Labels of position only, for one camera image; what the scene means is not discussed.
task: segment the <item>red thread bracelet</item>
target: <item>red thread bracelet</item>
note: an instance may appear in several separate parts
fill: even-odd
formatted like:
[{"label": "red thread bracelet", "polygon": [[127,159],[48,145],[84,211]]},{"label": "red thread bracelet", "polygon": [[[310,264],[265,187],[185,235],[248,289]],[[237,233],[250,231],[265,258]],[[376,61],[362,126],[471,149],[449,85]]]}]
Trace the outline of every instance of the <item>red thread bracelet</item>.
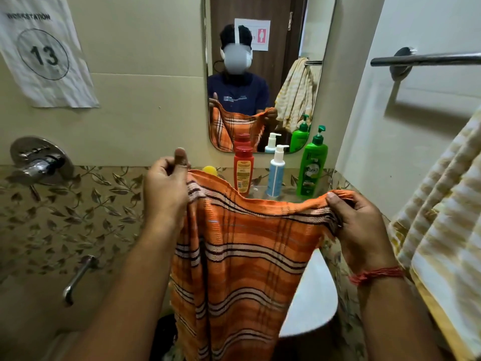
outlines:
[{"label": "red thread bracelet", "polygon": [[359,275],[349,276],[349,281],[352,284],[359,286],[379,277],[404,277],[404,271],[399,266],[380,268],[374,271],[361,273]]}]

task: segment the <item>green bottle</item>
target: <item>green bottle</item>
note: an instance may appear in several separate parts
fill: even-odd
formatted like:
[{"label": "green bottle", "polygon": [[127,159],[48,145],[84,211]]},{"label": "green bottle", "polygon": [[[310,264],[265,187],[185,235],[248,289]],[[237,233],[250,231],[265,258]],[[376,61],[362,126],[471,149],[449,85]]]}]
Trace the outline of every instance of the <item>green bottle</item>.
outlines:
[{"label": "green bottle", "polygon": [[292,133],[291,144],[289,148],[289,152],[291,153],[300,151],[309,138],[309,126],[307,125],[307,118],[309,115],[304,114],[302,117],[304,118],[304,121],[302,122],[301,126],[298,130]]},{"label": "green bottle", "polygon": [[324,137],[321,135],[325,131],[326,127],[320,125],[312,143],[309,143],[304,149],[297,181],[297,196],[311,198],[314,195],[328,157],[328,146],[324,144]]}]

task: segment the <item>white paper sign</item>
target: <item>white paper sign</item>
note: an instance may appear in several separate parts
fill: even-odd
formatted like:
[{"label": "white paper sign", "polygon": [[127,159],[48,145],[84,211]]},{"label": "white paper sign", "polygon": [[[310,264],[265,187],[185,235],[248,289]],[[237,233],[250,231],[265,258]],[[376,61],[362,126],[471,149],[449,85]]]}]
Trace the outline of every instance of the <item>white paper sign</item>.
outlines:
[{"label": "white paper sign", "polygon": [[269,50],[270,20],[235,19],[234,26],[244,25],[252,33],[253,50]]},{"label": "white paper sign", "polygon": [[99,107],[67,0],[0,0],[0,52],[35,107]]}]

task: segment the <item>striped towel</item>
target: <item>striped towel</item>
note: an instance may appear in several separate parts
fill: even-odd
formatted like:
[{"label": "striped towel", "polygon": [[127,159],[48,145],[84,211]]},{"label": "striped towel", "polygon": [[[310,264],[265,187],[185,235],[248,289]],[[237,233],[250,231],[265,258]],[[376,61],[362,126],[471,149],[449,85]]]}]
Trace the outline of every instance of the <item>striped towel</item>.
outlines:
[{"label": "striped towel", "polygon": [[303,114],[309,115],[308,125],[312,121],[318,86],[314,81],[319,80],[322,67],[314,67],[314,76],[311,67],[305,65],[306,61],[307,58],[299,58],[294,62],[276,98],[277,120],[291,133],[301,125]]},{"label": "striped towel", "polygon": [[481,355],[481,112],[432,167],[389,235],[457,359]]},{"label": "striped towel", "polygon": [[264,131],[266,115],[272,108],[254,116],[229,113],[225,111],[221,103],[214,104],[212,109],[212,120],[210,122],[210,138],[214,147],[221,151],[232,152],[234,139],[237,134],[248,133],[251,135],[251,145],[254,152],[257,151],[259,139]]},{"label": "striped towel", "polygon": [[[302,204],[246,199],[192,170],[170,286],[187,361],[268,361],[301,275],[339,223],[325,196]],[[352,192],[335,191],[347,201]]]}]

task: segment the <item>shirt logo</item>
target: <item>shirt logo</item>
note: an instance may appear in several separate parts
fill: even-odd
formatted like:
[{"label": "shirt logo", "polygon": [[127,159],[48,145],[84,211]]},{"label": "shirt logo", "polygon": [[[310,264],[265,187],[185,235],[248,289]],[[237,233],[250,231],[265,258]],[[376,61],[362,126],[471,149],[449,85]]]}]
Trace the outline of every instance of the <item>shirt logo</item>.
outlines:
[{"label": "shirt logo", "polygon": [[228,101],[230,103],[233,103],[239,100],[247,100],[247,96],[241,96],[238,99],[233,99],[231,96],[224,96],[224,101]]}]

